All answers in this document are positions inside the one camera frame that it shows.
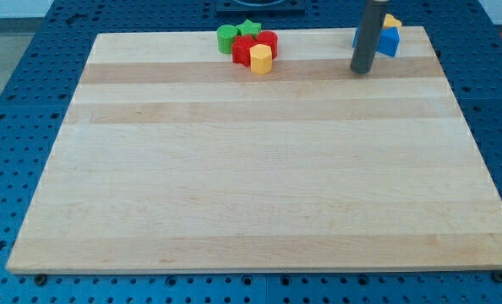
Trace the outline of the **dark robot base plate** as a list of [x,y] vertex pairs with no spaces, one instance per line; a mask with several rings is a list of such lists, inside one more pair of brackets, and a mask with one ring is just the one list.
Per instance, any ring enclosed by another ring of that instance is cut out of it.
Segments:
[[303,13],[306,0],[216,0],[216,14]]

